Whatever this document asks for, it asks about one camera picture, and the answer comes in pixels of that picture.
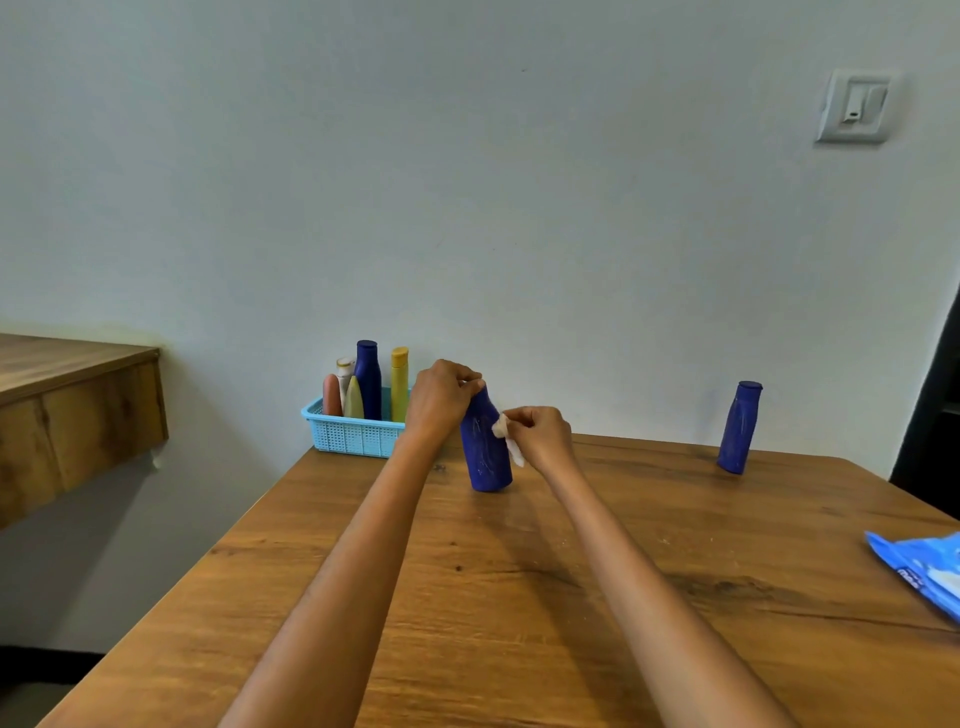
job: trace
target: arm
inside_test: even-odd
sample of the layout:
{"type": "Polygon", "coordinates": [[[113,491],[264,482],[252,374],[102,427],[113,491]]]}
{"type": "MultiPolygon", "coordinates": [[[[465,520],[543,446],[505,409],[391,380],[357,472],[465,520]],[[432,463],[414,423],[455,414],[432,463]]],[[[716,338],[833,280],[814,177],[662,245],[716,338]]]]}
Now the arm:
{"type": "Polygon", "coordinates": [[[507,417],[510,436],[546,478],[583,543],[669,728],[780,728],[797,722],[732,647],[673,588],[584,477],[570,425],[552,407],[507,417]]]}
{"type": "Polygon", "coordinates": [[[221,728],[349,728],[360,711],[434,458],[484,386],[449,361],[420,372],[407,427],[221,728]]]}

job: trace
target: light blue basket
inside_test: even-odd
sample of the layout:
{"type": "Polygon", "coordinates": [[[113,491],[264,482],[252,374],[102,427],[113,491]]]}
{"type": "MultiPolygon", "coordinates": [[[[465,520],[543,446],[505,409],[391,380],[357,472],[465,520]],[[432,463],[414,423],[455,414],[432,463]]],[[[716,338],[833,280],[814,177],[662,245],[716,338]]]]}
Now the light blue basket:
{"type": "Polygon", "coordinates": [[[406,425],[390,422],[390,387],[382,387],[381,393],[382,422],[325,415],[323,397],[307,404],[300,413],[313,430],[313,447],[326,452],[390,457],[396,437],[406,425]]]}

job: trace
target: bottle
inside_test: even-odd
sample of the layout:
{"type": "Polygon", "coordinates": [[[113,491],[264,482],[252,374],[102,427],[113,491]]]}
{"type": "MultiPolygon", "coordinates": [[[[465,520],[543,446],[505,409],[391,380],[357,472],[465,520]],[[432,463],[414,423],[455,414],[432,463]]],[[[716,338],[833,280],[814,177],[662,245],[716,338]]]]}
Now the bottle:
{"type": "Polygon", "coordinates": [[[460,422],[470,485],[482,493],[503,490],[514,481],[507,441],[493,434],[493,425],[499,418],[500,413],[484,387],[470,400],[467,414],[460,422]]]}
{"type": "Polygon", "coordinates": [[[762,391],[763,385],[757,381],[741,381],[736,387],[717,458],[717,465],[728,473],[740,475],[747,466],[762,391]]]}
{"type": "Polygon", "coordinates": [[[327,375],[324,379],[324,414],[343,417],[344,407],[340,400],[340,382],[336,375],[327,375]]]}
{"type": "Polygon", "coordinates": [[[340,402],[347,406],[347,387],[350,384],[350,378],[353,376],[353,367],[357,360],[352,356],[344,356],[337,359],[337,378],[340,380],[340,402]]]}
{"type": "Polygon", "coordinates": [[[397,347],[390,352],[390,419],[395,423],[407,421],[407,401],[410,399],[410,350],[397,347]]]}
{"type": "Polygon", "coordinates": [[[355,371],[360,382],[360,395],[363,397],[363,416],[367,420],[383,419],[383,378],[380,375],[380,362],[376,358],[376,342],[361,339],[357,342],[357,365],[355,371]]]}
{"type": "Polygon", "coordinates": [[[344,402],[344,417],[363,420],[363,397],[360,395],[360,382],[356,376],[350,378],[347,385],[347,400],[344,402]]]}

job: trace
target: person's left hand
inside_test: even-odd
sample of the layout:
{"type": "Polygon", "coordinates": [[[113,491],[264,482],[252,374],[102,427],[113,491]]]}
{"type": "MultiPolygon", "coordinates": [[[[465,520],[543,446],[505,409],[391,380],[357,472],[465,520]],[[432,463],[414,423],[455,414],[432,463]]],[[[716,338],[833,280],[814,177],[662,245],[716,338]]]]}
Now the person's left hand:
{"type": "Polygon", "coordinates": [[[417,375],[417,383],[407,405],[406,432],[422,438],[431,447],[439,447],[464,415],[467,405],[486,383],[479,372],[446,359],[417,375]]]}

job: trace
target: blue bottle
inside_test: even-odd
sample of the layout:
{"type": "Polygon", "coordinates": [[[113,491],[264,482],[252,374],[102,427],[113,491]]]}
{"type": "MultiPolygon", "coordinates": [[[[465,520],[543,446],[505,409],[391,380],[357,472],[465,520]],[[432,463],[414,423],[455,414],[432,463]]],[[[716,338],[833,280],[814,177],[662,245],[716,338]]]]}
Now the blue bottle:
{"type": "Polygon", "coordinates": [[[493,436],[493,423],[499,418],[500,413],[484,387],[470,400],[467,414],[460,422],[470,485],[481,493],[503,490],[514,481],[507,441],[493,436]]]}
{"type": "Polygon", "coordinates": [[[360,385],[360,397],[363,398],[363,416],[365,420],[382,420],[383,380],[380,378],[380,362],[376,358],[376,342],[361,339],[357,342],[357,365],[354,370],[360,385]]]}
{"type": "Polygon", "coordinates": [[[730,405],[727,429],[724,430],[720,456],[717,458],[717,465],[728,473],[740,475],[747,467],[762,391],[763,385],[758,381],[741,381],[736,386],[736,397],[730,405]]]}

